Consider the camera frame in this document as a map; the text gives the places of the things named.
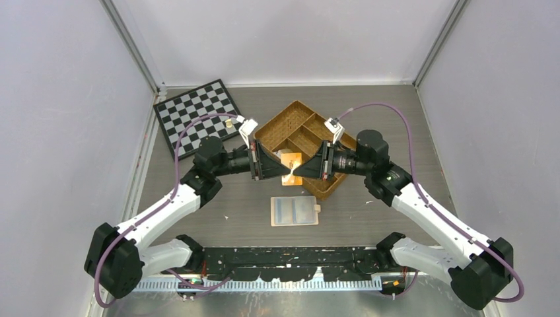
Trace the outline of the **beige leather card holder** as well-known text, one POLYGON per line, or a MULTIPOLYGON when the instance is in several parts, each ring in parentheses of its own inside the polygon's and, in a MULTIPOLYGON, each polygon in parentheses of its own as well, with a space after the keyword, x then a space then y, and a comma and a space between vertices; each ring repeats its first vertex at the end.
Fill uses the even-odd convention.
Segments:
POLYGON ((321 206, 314 196, 272 197, 272 227, 311 226, 319 223, 321 206))

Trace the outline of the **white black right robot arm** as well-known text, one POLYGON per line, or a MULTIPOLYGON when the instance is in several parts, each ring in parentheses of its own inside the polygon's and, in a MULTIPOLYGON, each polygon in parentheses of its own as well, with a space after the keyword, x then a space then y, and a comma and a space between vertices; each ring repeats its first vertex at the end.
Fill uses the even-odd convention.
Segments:
POLYGON ((363 130, 354 151, 323 141, 296 176, 329 180, 336 173, 364 176, 368 192, 399 211, 434 238, 437 250, 393 232, 377 244, 378 265, 393 271, 411 267, 450 285, 467 306, 483 310, 514 279, 514 249, 504 238, 491 240, 437 203, 410 173, 390 161, 382 134, 363 130))

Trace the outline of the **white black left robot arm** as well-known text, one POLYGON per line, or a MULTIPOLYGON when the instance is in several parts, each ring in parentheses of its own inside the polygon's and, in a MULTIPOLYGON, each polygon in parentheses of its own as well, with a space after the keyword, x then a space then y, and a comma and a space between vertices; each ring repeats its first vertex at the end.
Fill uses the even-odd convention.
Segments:
POLYGON ((103 223, 93 233, 84 270, 94 278, 94 290, 104 288, 114 299, 132 292, 144 277, 167 269, 197 272, 203 248, 183 234, 170 242, 152 243, 172 225, 207 205, 222 188, 220 176, 249 172, 254 180, 290 173, 258 140, 227 152, 218 137, 199 144, 193 166, 172 191, 144 212, 116 226, 103 223))

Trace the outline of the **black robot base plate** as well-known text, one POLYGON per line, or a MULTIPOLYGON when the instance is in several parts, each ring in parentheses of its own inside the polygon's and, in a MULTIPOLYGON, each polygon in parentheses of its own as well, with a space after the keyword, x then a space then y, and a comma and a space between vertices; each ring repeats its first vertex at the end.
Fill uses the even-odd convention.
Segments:
POLYGON ((389 258, 389 254, 364 246, 346 247, 206 247, 179 274, 193 273, 212 281, 309 281, 321 273, 324 281, 366 281, 376 273, 414 273, 389 258))

